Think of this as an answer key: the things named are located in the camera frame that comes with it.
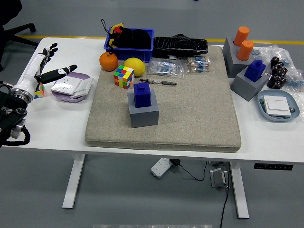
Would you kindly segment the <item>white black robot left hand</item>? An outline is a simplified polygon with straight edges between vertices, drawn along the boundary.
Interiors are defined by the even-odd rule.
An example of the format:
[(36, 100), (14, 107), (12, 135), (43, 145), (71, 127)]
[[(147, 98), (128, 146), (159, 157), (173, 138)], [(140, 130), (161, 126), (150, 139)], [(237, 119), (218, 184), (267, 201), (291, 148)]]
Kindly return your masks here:
[(30, 102), (34, 99), (36, 88), (40, 83), (47, 84), (56, 81), (77, 69), (77, 65), (70, 65), (68, 67), (42, 73), (44, 66), (57, 51), (57, 43), (54, 43), (50, 47), (46, 47), (43, 51), (36, 54), (25, 70), (21, 82), (13, 86), (10, 94), (22, 97), (23, 99), (28, 99)]

